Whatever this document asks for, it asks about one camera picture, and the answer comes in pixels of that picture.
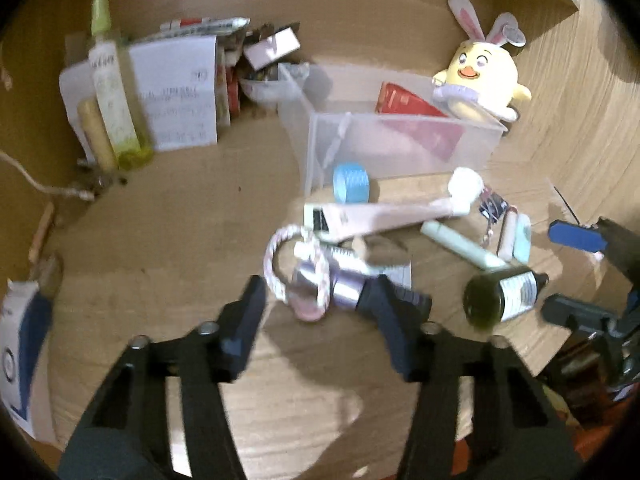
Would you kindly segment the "dark green glass bottle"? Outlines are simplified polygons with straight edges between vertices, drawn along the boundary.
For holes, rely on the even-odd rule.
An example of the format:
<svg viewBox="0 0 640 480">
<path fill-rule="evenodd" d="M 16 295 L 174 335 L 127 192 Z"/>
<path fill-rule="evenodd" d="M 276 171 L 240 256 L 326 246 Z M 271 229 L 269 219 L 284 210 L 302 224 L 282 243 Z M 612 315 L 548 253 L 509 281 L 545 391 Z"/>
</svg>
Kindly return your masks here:
<svg viewBox="0 0 640 480">
<path fill-rule="evenodd" d="M 537 273 L 528 266 L 509 266 L 478 274 L 465 286 L 464 313 L 478 330 L 491 330 L 532 310 L 548 283 L 547 273 Z"/>
</svg>

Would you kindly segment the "white red cylindrical tube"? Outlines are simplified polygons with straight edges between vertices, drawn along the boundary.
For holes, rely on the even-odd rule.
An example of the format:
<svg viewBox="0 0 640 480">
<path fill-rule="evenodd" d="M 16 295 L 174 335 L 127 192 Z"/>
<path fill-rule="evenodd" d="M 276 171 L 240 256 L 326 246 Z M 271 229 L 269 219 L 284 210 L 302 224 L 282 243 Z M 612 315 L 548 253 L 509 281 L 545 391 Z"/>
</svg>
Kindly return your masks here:
<svg viewBox="0 0 640 480">
<path fill-rule="evenodd" d="M 513 258 L 516 222 L 518 222 L 518 208 L 511 206 L 506 210 L 503 218 L 497 250 L 497 256 L 505 262 L 510 262 Z"/>
</svg>

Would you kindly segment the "light green slim tube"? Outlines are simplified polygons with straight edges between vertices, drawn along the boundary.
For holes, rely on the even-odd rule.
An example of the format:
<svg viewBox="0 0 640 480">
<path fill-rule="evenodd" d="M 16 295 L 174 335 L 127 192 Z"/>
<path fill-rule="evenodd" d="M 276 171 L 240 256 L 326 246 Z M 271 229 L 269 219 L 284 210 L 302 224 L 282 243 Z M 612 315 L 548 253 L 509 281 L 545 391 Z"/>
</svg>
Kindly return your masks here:
<svg viewBox="0 0 640 480">
<path fill-rule="evenodd" d="M 479 269 L 502 269 L 508 265 L 492 252 L 436 220 L 425 221 L 421 233 Z"/>
</svg>

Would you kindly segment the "pink cosmetic tube white cap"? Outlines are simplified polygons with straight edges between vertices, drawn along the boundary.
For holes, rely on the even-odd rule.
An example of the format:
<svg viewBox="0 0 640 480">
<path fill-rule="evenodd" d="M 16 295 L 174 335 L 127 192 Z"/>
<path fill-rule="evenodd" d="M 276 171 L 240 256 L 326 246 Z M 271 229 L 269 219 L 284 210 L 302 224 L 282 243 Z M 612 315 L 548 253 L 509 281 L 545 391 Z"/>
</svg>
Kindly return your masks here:
<svg viewBox="0 0 640 480">
<path fill-rule="evenodd" d="M 467 216 L 485 188 L 474 170 L 459 167 L 448 184 L 449 195 L 428 203 L 402 204 L 306 204 L 303 226 L 322 242 L 341 243 L 430 220 Z"/>
</svg>

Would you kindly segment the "mint blue white bottle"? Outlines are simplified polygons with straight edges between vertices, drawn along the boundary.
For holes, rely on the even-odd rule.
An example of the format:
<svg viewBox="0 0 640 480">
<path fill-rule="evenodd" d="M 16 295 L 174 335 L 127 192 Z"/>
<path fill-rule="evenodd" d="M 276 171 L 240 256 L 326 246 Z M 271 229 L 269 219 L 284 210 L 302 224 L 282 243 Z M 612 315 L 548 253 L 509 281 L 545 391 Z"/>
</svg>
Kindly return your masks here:
<svg viewBox="0 0 640 480">
<path fill-rule="evenodd" d="M 513 258 L 521 264 L 527 264 L 531 250 L 532 222 L 527 214 L 518 214 L 516 216 Z"/>
</svg>

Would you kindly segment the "blue white carton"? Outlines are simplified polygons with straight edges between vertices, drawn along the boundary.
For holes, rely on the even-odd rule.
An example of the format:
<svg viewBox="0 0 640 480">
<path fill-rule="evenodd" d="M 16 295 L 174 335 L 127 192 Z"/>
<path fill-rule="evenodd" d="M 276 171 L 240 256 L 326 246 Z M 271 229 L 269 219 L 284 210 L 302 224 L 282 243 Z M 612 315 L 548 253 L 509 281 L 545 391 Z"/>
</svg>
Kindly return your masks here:
<svg viewBox="0 0 640 480">
<path fill-rule="evenodd" d="M 49 389 L 52 301 L 34 281 L 9 281 L 1 308 L 1 401 L 29 437 L 55 443 Z"/>
</svg>

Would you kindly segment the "red foil packet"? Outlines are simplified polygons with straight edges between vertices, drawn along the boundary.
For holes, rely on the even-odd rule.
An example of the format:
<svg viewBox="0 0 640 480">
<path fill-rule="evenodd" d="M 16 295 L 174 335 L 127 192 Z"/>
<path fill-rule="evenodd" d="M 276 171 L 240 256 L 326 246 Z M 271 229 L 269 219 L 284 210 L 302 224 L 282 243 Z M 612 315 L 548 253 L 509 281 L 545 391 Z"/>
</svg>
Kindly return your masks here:
<svg viewBox="0 0 640 480">
<path fill-rule="evenodd" d="M 438 108 L 389 81 L 381 84 L 375 113 L 388 116 L 382 120 L 385 127 L 405 134 L 442 162 L 450 161 L 464 133 Z"/>
</svg>

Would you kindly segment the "clear plastic storage bin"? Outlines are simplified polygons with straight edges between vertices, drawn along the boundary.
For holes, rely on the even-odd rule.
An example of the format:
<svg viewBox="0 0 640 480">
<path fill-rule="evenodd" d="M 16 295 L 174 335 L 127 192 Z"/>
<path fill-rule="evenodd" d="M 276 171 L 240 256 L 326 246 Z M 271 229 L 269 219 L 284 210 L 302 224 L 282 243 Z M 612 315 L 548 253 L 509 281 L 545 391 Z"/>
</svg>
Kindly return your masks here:
<svg viewBox="0 0 640 480">
<path fill-rule="evenodd" d="M 483 169 L 506 127 L 490 116 L 468 122 L 450 116 L 378 114 L 384 82 L 428 100 L 430 78 L 352 64 L 311 64 L 299 78 L 279 66 L 285 84 L 277 112 L 298 161 L 304 195 L 332 184 L 334 170 L 353 162 L 372 179 L 443 174 L 459 166 Z"/>
</svg>

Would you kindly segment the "beige cylinder stick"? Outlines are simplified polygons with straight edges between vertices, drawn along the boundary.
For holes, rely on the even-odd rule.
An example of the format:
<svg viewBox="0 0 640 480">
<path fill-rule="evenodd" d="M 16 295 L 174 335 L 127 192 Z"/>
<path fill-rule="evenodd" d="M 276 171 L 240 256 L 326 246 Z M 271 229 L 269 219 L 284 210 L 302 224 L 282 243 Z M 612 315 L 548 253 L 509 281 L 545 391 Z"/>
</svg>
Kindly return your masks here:
<svg viewBox="0 0 640 480">
<path fill-rule="evenodd" d="M 77 113 L 96 163 L 103 171 L 114 172 L 118 167 L 117 160 L 96 97 L 79 102 Z"/>
</svg>

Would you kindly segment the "stack of booklets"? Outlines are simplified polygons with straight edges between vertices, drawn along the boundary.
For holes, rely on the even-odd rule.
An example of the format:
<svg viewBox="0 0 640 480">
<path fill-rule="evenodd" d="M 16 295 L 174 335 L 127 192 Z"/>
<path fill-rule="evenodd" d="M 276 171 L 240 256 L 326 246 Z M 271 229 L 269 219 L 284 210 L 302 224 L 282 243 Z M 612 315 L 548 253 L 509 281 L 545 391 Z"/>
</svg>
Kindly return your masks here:
<svg viewBox="0 0 640 480">
<path fill-rule="evenodd" d="M 232 118 L 228 97 L 228 83 L 231 79 L 229 73 L 240 59 L 248 26 L 237 30 L 205 29 L 199 27 L 168 30 L 168 32 L 161 32 L 159 30 L 158 32 L 154 32 L 154 34 L 134 40 L 134 44 L 145 44 L 146 42 L 176 38 L 214 37 L 216 39 L 215 101 L 217 126 L 226 128 L 231 125 Z"/>
</svg>

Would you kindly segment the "white folded paper sheet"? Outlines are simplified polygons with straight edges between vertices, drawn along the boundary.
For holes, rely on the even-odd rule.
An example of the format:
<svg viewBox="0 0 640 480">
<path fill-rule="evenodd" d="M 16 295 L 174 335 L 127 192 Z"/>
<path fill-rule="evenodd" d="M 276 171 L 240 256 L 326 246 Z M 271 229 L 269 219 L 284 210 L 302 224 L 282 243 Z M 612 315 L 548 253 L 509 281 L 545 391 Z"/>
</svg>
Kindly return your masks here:
<svg viewBox="0 0 640 480">
<path fill-rule="evenodd" d="M 160 40 L 124 49 L 158 152 L 217 142 L 216 50 L 213 37 Z"/>
</svg>

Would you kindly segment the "white bowl of beads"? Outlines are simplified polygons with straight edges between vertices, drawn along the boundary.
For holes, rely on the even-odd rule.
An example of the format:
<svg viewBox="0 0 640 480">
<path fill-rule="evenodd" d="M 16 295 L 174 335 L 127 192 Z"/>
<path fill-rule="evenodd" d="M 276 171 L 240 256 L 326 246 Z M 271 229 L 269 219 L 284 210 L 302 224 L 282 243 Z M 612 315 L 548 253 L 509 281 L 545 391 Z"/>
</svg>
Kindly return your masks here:
<svg viewBox="0 0 640 480">
<path fill-rule="evenodd" d="M 281 102 L 293 99 L 295 87 L 310 75 L 309 63 L 278 63 L 240 79 L 240 87 L 253 103 L 274 110 Z"/>
</svg>

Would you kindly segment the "green spray bottle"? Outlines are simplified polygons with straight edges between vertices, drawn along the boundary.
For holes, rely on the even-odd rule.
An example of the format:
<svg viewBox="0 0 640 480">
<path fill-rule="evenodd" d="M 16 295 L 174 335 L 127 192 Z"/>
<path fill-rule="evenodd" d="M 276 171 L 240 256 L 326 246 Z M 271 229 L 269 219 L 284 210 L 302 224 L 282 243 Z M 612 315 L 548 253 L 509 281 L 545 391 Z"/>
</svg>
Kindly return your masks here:
<svg viewBox="0 0 640 480">
<path fill-rule="evenodd" d="M 145 166 L 153 144 L 136 95 L 128 50 L 112 26 L 110 0 L 92 0 L 88 61 L 105 131 L 122 171 Z"/>
</svg>

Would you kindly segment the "small white cardboard box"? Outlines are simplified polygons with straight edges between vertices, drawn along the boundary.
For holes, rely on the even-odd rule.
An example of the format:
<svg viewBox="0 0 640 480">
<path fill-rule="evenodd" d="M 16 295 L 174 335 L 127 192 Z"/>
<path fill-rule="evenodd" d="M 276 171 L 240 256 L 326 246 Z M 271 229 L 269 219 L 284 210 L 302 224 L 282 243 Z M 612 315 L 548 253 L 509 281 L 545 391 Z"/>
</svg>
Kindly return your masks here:
<svg viewBox="0 0 640 480">
<path fill-rule="evenodd" d="M 244 47 L 243 55 L 253 70 L 262 70 L 299 48 L 300 42 L 296 33 L 291 27 L 288 27 L 256 42 L 256 44 Z"/>
</svg>

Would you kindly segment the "red white marker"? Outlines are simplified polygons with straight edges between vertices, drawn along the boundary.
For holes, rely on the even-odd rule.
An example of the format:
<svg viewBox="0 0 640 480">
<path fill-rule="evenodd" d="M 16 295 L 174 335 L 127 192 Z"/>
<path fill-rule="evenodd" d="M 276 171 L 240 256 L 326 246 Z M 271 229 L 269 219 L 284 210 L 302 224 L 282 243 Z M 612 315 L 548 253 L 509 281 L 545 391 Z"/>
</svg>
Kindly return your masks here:
<svg viewBox="0 0 640 480">
<path fill-rule="evenodd" d="M 160 31 L 168 32 L 168 30 L 176 30 L 189 27 L 237 30 L 246 27 L 249 24 L 249 18 L 222 18 L 221 20 L 216 20 L 216 18 L 180 18 L 180 20 L 171 20 L 169 22 L 160 24 Z"/>
</svg>

